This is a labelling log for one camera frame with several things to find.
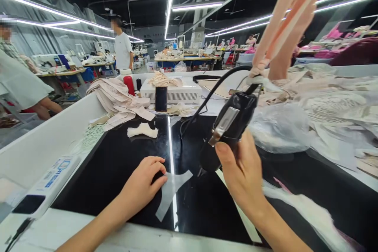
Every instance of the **black table surface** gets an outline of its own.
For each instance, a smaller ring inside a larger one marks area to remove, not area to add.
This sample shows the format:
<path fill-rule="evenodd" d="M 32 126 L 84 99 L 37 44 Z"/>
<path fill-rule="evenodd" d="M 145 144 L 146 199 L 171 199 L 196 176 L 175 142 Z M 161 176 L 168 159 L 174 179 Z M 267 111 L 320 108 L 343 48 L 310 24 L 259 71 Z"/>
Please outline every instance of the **black table surface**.
<path fill-rule="evenodd" d="M 52 208 L 88 215 L 98 215 L 121 191 L 125 182 L 146 156 L 165 158 L 167 172 L 193 173 L 177 192 L 177 211 L 171 203 L 162 222 L 155 213 L 161 190 L 130 222 L 176 230 L 251 245 L 234 201 L 215 172 L 198 177 L 199 151 L 208 136 L 215 116 L 200 116 L 188 128 L 180 143 L 180 125 L 170 124 L 168 115 L 157 115 L 149 122 L 159 129 L 156 139 L 144 135 L 127 137 L 127 128 L 136 128 L 144 119 L 137 118 L 108 131 L 80 165 L 75 175 L 54 201 Z M 378 251 L 378 194 L 323 157 L 307 153 L 268 154 L 260 150 L 263 176 L 279 187 L 273 177 L 294 194 L 304 194 L 326 208 L 336 228 L 356 240 L 367 250 Z M 313 228 L 293 207 L 281 200 L 268 198 L 295 233 L 314 251 L 328 251 Z"/>

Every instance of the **plaid shirt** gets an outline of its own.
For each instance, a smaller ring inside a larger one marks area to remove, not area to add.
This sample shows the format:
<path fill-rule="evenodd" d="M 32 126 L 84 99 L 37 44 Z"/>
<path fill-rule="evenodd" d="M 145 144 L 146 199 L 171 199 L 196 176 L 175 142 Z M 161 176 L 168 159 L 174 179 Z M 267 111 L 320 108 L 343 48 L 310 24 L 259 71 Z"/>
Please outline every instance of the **plaid shirt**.
<path fill-rule="evenodd" d="M 23 60 L 20 57 L 19 52 L 17 51 L 16 47 L 10 42 L 5 41 L 3 38 L 0 37 L 0 49 L 5 52 L 9 57 L 12 57 L 13 59 L 16 59 L 18 62 L 20 62 L 23 66 L 28 68 L 25 60 Z"/>

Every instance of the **white sleeve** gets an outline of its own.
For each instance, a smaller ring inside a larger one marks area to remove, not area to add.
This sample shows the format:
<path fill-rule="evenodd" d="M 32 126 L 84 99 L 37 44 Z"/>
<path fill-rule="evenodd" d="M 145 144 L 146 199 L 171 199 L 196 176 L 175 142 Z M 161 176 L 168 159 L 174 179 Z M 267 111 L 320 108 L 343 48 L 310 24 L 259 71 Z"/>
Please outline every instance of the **white sleeve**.
<path fill-rule="evenodd" d="M 124 38 L 125 38 L 127 52 L 128 53 L 134 52 L 133 46 L 131 45 L 131 42 L 130 42 L 130 38 L 127 36 L 127 34 L 125 34 Z"/>

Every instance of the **red bottle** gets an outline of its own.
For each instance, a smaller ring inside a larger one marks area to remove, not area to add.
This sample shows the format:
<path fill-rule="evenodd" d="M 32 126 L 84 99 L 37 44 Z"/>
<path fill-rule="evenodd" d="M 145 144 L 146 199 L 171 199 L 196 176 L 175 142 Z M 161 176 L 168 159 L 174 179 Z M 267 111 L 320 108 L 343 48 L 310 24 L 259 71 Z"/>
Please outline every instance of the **red bottle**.
<path fill-rule="evenodd" d="M 129 94 L 135 96 L 133 78 L 131 76 L 123 77 L 123 83 L 129 88 Z"/>

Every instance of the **black electric tool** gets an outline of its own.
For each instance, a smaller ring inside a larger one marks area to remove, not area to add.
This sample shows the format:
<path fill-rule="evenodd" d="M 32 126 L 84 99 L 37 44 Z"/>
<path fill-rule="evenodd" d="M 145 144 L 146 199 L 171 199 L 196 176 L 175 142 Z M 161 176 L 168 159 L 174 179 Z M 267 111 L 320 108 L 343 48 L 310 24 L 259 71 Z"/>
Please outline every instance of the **black electric tool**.
<path fill-rule="evenodd" d="M 204 103 L 200 106 L 197 112 L 189 120 L 188 125 L 194 121 L 198 116 L 201 109 L 206 105 L 212 94 L 218 86 L 232 73 L 239 70 L 250 70 L 249 66 L 235 67 L 228 71 L 211 90 Z M 258 97 L 253 92 L 260 85 L 251 85 L 245 92 L 234 93 L 221 109 L 217 119 L 214 122 L 211 135 L 207 137 L 200 152 L 200 164 L 206 171 L 215 171 L 221 166 L 221 162 L 215 152 L 215 144 L 218 141 L 225 142 L 230 146 L 237 158 L 237 143 L 240 141 L 241 136 L 252 119 L 253 112 L 257 106 Z"/>

